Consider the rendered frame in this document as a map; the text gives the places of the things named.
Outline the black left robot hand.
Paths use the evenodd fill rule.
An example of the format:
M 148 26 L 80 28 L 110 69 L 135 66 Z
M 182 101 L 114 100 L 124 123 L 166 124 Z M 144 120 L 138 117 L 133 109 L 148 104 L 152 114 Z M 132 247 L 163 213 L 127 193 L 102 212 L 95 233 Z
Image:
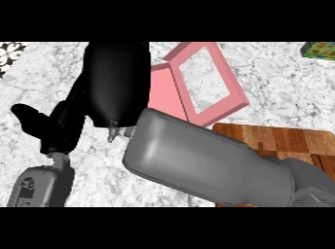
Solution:
M 68 94 L 51 115 L 40 113 L 31 106 L 20 103 L 12 106 L 24 132 L 40 139 L 40 153 L 70 154 L 80 142 L 84 129 L 84 77 L 79 77 Z

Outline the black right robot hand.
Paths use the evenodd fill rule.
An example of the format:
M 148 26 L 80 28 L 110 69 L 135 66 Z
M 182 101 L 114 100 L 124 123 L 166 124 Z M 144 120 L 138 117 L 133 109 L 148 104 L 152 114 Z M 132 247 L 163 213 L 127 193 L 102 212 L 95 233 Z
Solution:
M 96 127 L 138 124 L 148 107 L 148 42 L 90 42 L 84 49 L 86 113 Z

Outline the pink cardboard box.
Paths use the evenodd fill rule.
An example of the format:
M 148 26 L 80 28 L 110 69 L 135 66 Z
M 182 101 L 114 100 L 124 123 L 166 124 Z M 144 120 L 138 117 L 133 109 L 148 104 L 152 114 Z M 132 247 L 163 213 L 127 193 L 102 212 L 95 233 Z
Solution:
M 217 71 L 231 95 L 214 103 L 201 113 L 194 106 L 188 90 L 186 76 L 180 66 L 207 48 Z M 166 63 L 151 68 L 151 94 L 148 106 L 185 121 L 208 127 L 250 105 L 245 92 L 232 72 L 228 60 L 216 42 L 182 42 L 164 57 Z

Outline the wooden cutting board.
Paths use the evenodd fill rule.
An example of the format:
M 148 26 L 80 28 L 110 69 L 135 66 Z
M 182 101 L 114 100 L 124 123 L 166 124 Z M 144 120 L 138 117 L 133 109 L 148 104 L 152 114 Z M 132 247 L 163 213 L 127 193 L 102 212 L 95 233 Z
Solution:
M 335 134 L 331 131 L 223 123 L 217 123 L 213 130 L 245 142 L 262 156 L 304 160 L 335 180 Z

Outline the green patterned box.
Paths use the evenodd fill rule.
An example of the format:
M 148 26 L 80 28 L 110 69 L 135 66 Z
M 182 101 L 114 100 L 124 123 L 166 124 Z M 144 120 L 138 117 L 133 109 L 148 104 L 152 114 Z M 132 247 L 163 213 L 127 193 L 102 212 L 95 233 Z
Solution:
M 301 55 L 307 58 L 335 60 L 335 42 L 306 42 Z

